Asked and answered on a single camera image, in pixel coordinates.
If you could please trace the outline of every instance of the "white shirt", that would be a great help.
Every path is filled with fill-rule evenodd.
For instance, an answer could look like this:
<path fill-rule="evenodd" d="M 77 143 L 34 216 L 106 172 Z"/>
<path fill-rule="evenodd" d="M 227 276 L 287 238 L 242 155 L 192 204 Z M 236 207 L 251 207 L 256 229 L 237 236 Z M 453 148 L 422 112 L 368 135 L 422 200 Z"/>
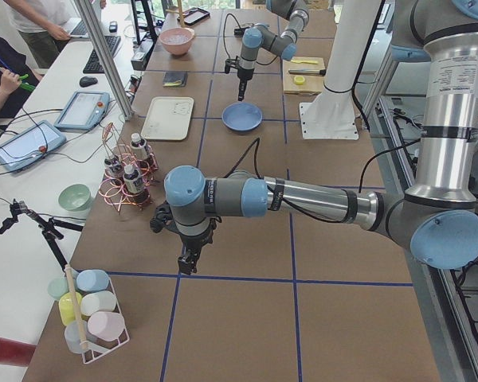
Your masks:
<path fill-rule="evenodd" d="M 24 0 L 28 2 L 40 15 L 51 21 L 53 24 L 62 25 L 70 18 L 65 8 L 67 0 Z M 43 32 L 39 25 L 31 22 L 28 18 L 8 6 L 10 12 L 10 23 L 19 31 L 25 33 Z"/>

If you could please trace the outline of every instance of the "cutting board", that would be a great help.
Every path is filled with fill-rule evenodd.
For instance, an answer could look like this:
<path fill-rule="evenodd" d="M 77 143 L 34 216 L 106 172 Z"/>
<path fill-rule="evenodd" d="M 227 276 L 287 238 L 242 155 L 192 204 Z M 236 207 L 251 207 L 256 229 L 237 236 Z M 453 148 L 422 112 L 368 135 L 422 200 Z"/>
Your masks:
<path fill-rule="evenodd" d="M 304 76 L 305 82 L 302 85 L 294 84 L 295 74 L 288 74 L 289 69 L 325 69 L 322 57 L 293 57 L 293 60 L 315 60 L 318 64 L 296 64 L 291 61 L 283 61 L 284 93 L 287 94 L 319 94 L 322 92 L 323 76 Z"/>

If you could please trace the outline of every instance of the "blue joint cap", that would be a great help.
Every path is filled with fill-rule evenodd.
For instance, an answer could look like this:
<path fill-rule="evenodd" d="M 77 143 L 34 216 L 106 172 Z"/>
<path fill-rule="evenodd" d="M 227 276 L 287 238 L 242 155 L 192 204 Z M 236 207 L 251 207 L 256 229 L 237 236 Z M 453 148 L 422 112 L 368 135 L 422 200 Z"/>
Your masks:
<path fill-rule="evenodd" d="M 263 179 L 245 182 L 241 194 L 241 211 L 245 217 L 259 217 L 268 211 L 268 186 Z"/>
<path fill-rule="evenodd" d="M 206 179 L 196 167 L 175 167 L 165 176 L 167 202 L 174 207 L 190 205 L 202 195 L 205 185 Z"/>
<path fill-rule="evenodd" d="M 418 227 L 410 250 L 431 267 L 463 267 L 478 257 L 478 216 L 464 210 L 438 213 Z"/>
<path fill-rule="evenodd" d="M 242 43 L 251 49 L 260 47 L 262 45 L 262 32 L 257 28 L 248 28 L 242 37 Z"/>
<path fill-rule="evenodd" d="M 452 0 L 460 12 L 478 20 L 478 0 Z"/>
<path fill-rule="evenodd" d="M 284 51 L 281 53 L 281 58 L 286 61 L 290 61 L 294 55 L 296 54 L 296 44 L 293 42 L 287 46 L 287 48 L 284 49 Z"/>
<path fill-rule="evenodd" d="M 428 62 L 429 54 L 423 49 L 406 48 L 403 46 L 391 45 L 391 56 L 398 62 Z"/>

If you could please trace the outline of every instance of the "blue plate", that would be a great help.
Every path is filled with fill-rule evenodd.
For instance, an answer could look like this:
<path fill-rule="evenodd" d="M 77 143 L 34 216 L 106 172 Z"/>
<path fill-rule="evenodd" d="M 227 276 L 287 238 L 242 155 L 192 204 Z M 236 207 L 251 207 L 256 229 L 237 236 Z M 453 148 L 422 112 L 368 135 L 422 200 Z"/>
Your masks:
<path fill-rule="evenodd" d="M 262 111 L 252 103 L 236 102 L 221 114 L 223 123 L 234 131 L 250 131 L 262 122 Z"/>

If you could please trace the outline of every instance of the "bowl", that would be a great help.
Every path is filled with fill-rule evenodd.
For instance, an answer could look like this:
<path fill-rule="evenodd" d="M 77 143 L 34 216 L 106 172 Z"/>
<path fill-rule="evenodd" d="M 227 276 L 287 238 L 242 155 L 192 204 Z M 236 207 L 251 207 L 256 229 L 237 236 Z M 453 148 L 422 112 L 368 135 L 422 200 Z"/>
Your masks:
<path fill-rule="evenodd" d="M 236 102 L 223 111 L 221 119 L 229 129 L 250 131 L 262 122 L 262 111 L 252 103 Z"/>
<path fill-rule="evenodd" d="M 70 185 L 61 192 L 58 204 L 67 211 L 83 211 L 90 206 L 92 198 L 86 185 Z"/>
<path fill-rule="evenodd" d="M 191 28 L 171 28 L 159 34 L 159 40 L 167 52 L 175 56 L 186 54 L 193 44 L 194 30 Z"/>

